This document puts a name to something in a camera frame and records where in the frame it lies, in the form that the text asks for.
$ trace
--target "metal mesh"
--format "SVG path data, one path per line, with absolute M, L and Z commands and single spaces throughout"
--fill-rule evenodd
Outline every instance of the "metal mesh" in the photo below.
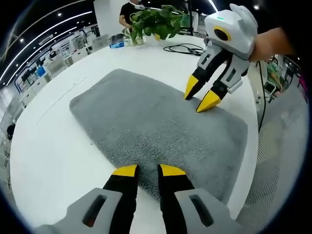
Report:
M 250 232 L 260 231 L 290 193 L 307 143 L 308 105 L 290 88 L 267 107 L 259 133 L 253 183 L 237 221 Z

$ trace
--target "black t-shirt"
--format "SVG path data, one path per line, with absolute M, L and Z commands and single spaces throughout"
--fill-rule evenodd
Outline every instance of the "black t-shirt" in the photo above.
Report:
M 125 16 L 125 20 L 127 22 L 127 24 L 132 24 L 131 20 L 130 20 L 130 15 L 132 13 L 136 13 L 140 10 L 136 9 L 135 6 L 133 6 L 131 3 L 126 3 L 122 6 L 121 11 L 120 11 L 120 15 L 121 16 Z

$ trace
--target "ceiling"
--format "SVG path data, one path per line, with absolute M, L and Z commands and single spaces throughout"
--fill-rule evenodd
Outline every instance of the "ceiling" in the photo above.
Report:
M 218 10 L 229 9 L 229 4 L 231 2 L 238 5 L 245 5 L 255 15 L 259 24 L 258 32 L 260 33 L 276 27 L 277 25 L 273 21 L 273 17 L 263 9 L 260 8 L 258 11 L 254 10 L 253 5 L 255 2 L 252 0 L 213 1 Z M 177 7 L 182 7 L 183 2 L 183 0 L 142 0 L 142 3 L 145 6 L 151 7 L 160 7 L 162 4 L 172 4 Z M 4 71 L 5 75 L 0 81 L 0 88 L 3 87 L 3 83 L 7 84 L 12 77 L 12 74 L 16 71 L 16 65 L 23 63 L 25 59 L 34 52 L 34 47 L 38 48 L 38 43 L 51 35 L 51 33 L 62 33 L 76 26 L 80 29 L 88 25 L 88 23 L 96 23 L 93 0 L 7 0 L 6 5 L 7 8 L 5 11 L 10 12 L 10 14 L 3 14 L 1 16 L 2 30 L 0 31 L 0 57 L 2 57 L 2 59 L 0 61 L 0 76 L 3 75 Z M 215 12 L 209 3 L 209 0 L 192 0 L 192 7 L 194 11 L 197 10 L 199 13 L 212 14 Z M 60 24 L 40 36 L 30 46 L 24 49 L 31 40 L 50 27 L 68 18 L 89 11 L 93 12 Z M 9 69 L 7 69 L 10 62 L 22 49 L 24 49 L 23 52 L 10 65 Z

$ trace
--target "gray fluffy mat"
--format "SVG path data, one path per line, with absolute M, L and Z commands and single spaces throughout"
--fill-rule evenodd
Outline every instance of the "gray fluffy mat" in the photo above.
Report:
M 159 199 L 157 164 L 183 169 L 195 187 L 227 202 L 244 155 L 245 122 L 154 79 L 114 70 L 74 98 L 70 110 L 116 167 L 139 164 L 139 185 Z

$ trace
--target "ceiling light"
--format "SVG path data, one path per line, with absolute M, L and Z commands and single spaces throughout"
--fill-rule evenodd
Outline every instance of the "ceiling light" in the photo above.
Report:
M 45 43 L 44 45 L 42 45 L 42 47 L 40 47 L 38 50 L 36 50 L 35 52 L 33 52 L 33 53 L 19 66 L 19 68 L 15 71 L 15 73 L 11 76 L 11 78 L 10 78 L 8 84 L 9 84 L 10 81 L 13 79 L 14 75 L 15 75 L 15 76 L 18 75 L 17 72 L 23 67 L 23 65 L 24 65 L 33 55 L 35 55 L 38 51 L 41 52 L 40 49 L 42 49 L 43 47 L 45 47 L 47 44 L 49 44 L 50 42 L 52 42 L 54 39 L 59 38 L 59 37 L 63 36 L 64 34 L 68 33 L 69 31 L 74 30 L 74 29 L 76 29 L 76 28 L 77 28 L 77 27 L 73 27 L 73 28 L 71 28 L 71 29 L 69 29 L 69 30 L 67 30 L 67 31 L 65 31 L 65 32 L 63 32 L 63 33 L 61 33 L 61 34 L 59 34 L 59 35 L 56 36 L 55 38 L 49 40 L 47 43 Z
M 218 12 L 218 9 L 217 9 L 217 7 L 215 6 L 215 3 L 213 2 L 213 0 L 208 0 L 208 1 L 209 1 L 210 5 L 214 8 L 214 10 L 215 10 L 216 12 Z
M 29 46 L 31 45 L 35 40 L 37 40 L 38 38 L 40 38 L 42 35 L 46 34 L 47 32 L 49 32 L 51 29 L 61 25 L 62 23 L 65 23 L 67 21 L 70 21 L 72 19 L 75 19 L 77 17 L 80 17 L 80 16 L 84 16 L 84 15 L 87 15 L 87 14 L 90 14 L 92 13 L 92 11 L 88 11 L 88 12 L 85 12 L 85 13 L 82 13 L 80 15 L 76 15 L 76 16 L 73 16 L 73 17 L 70 17 L 68 19 L 65 19 L 59 23 L 57 23 L 56 25 L 48 28 L 47 30 L 45 30 L 44 32 L 40 33 L 38 36 L 36 36 L 34 39 L 32 39 L 27 45 L 24 46 L 24 48 L 12 59 L 12 61 L 8 64 L 8 66 L 6 67 L 6 69 L 3 71 L 1 77 L 0 77 L 0 81 L 2 80 L 2 78 L 4 77 L 4 75 L 6 74 L 6 72 L 9 70 L 10 66 L 14 63 L 14 61 L 17 59 L 18 56 L 20 56 L 20 54 Z

